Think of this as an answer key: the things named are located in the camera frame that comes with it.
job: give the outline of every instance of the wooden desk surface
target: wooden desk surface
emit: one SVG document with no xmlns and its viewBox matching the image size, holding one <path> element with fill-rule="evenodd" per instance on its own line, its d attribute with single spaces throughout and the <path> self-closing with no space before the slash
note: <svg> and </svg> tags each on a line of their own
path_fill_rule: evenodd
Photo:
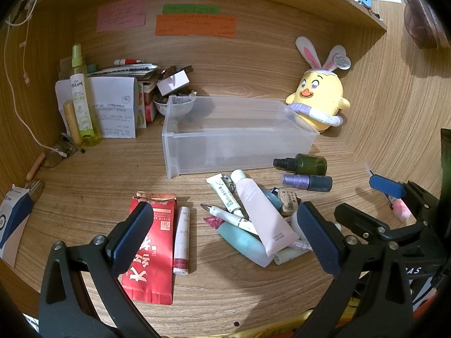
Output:
<svg viewBox="0 0 451 338">
<path fill-rule="evenodd" d="M 36 178 L 44 181 L 45 188 L 23 233 L 17 275 L 39 291 L 55 240 L 73 246 L 88 243 L 97 234 L 107 235 L 128 216 L 130 199 L 137 190 L 175 192 L 178 205 L 191 209 L 191 273 L 174 276 L 171 306 L 136 303 L 161 335 L 247 330 L 315 306 L 331 282 L 315 255 L 306 253 L 283 265 L 271 263 L 261 268 L 232 248 L 203 221 L 207 212 L 201 202 L 222 206 L 205 181 L 213 174 L 166 178 L 162 123 L 162 117 L 157 117 L 147 129 L 137 131 L 136 139 L 105 139 L 87 148 L 85 154 L 77 153 L 53 169 L 38 172 Z M 327 158 L 334 186 L 329 193 L 297 190 L 300 198 L 312 201 L 329 220 L 333 220 L 335 207 L 347 202 L 392 227 L 400 226 L 384 195 L 370 189 L 364 163 L 340 139 L 319 136 L 311 154 Z M 271 168 L 247 174 L 270 188 L 279 185 L 282 172 Z M 99 315 L 112 323 L 88 274 L 85 281 Z"/>
</svg>

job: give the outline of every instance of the white bowl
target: white bowl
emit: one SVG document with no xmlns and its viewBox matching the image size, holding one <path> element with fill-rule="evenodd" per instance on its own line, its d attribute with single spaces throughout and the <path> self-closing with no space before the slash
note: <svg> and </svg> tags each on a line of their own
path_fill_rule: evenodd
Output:
<svg viewBox="0 0 451 338">
<path fill-rule="evenodd" d="M 176 96 L 173 97 L 173 101 L 177 101 L 178 103 L 173 103 L 172 105 L 172 115 L 173 118 L 180 118 L 187 115 L 194 106 L 195 97 L 192 96 Z M 166 116 L 166 112 L 168 109 L 167 104 L 161 104 L 155 102 L 156 109 L 159 113 Z"/>
</svg>

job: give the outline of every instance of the plastic storage box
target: plastic storage box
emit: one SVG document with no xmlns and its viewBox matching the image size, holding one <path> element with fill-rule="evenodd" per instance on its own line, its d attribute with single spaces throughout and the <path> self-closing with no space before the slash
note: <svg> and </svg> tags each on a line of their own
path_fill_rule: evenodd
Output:
<svg viewBox="0 0 451 338">
<path fill-rule="evenodd" d="M 277 100 L 209 96 L 192 100 L 175 96 L 168 100 L 162 132 L 168 179 L 270 168 L 274 158 L 308 154 L 319 134 Z"/>
</svg>

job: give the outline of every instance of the red marker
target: red marker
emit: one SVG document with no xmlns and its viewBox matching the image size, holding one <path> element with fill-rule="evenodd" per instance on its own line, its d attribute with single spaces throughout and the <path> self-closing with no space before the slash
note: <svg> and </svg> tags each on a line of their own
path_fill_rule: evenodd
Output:
<svg viewBox="0 0 451 338">
<path fill-rule="evenodd" d="M 115 66 L 133 65 L 136 63 L 144 63 L 144 62 L 140 61 L 140 60 L 115 60 L 114 61 Z"/>
</svg>

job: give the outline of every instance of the dark green bottle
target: dark green bottle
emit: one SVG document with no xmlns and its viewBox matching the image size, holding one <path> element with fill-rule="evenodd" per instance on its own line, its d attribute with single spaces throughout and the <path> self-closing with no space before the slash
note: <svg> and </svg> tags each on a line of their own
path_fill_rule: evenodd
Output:
<svg viewBox="0 0 451 338">
<path fill-rule="evenodd" d="M 294 174 L 325 175 L 328 162 L 322 156 L 297 154 L 295 158 L 274 159 L 273 166 Z"/>
</svg>

